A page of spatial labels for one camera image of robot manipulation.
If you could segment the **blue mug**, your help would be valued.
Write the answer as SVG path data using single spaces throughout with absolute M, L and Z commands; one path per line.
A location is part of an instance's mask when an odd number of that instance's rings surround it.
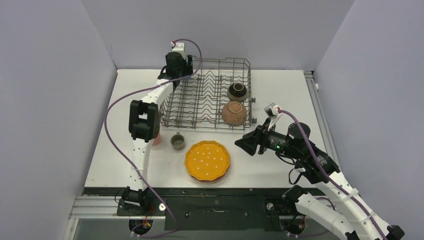
M 191 54 L 188 54 L 186 56 L 186 67 L 185 67 L 185 74 L 186 75 L 192 75 L 193 74 L 193 56 Z

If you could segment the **dark patterned cream bowl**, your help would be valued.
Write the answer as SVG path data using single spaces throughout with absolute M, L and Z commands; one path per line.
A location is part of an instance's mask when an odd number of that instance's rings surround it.
M 243 102 L 248 98 L 248 89 L 241 82 L 235 82 L 228 87 L 227 96 L 231 101 Z

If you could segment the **brown speckled cream bowl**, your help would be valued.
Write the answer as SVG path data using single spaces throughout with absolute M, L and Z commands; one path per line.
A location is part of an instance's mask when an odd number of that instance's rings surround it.
M 247 109 L 238 101 L 230 101 L 223 106 L 221 116 L 226 124 L 241 125 L 246 121 Z

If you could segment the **pink cup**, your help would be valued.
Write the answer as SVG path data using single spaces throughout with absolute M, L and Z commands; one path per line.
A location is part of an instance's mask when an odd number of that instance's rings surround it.
M 161 143 L 161 133 L 159 132 L 156 138 L 153 140 L 152 146 L 157 146 Z

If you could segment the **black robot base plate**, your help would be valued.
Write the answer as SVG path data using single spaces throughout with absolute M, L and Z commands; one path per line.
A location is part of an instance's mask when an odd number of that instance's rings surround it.
M 304 228 L 304 217 L 283 195 L 288 188 L 86 187 L 84 195 L 112 197 L 115 216 L 129 217 L 129 228 L 146 234 L 159 220 L 165 230 L 265 231 Z

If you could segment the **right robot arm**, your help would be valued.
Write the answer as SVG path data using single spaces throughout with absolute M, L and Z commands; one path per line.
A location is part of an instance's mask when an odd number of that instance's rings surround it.
M 379 217 L 352 187 L 339 166 L 309 139 L 310 128 L 295 120 L 286 134 L 275 131 L 272 119 L 235 141 L 250 156 L 272 150 L 293 160 L 295 170 L 335 204 L 332 209 L 311 193 L 294 184 L 283 194 L 282 207 L 289 213 L 306 215 L 341 240 L 400 240 L 405 236 L 398 225 Z

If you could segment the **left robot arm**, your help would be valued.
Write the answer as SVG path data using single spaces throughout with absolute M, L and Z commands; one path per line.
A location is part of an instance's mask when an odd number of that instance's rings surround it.
M 122 200 L 136 215 L 150 213 L 153 205 L 149 200 L 147 178 L 143 177 L 149 165 L 149 157 L 154 139 L 160 133 L 160 106 L 177 88 L 182 79 L 190 78 L 193 73 L 193 56 L 183 56 L 178 52 L 165 55 L 166 65 L 160 71 L 156 83 L 146 90 L 140 100 L 132 100 L 129 107 L 128 131 L 132 138 L 133 154 L 130 164 L 133 180 L 140 186 L 131 184 L 123 194 Z

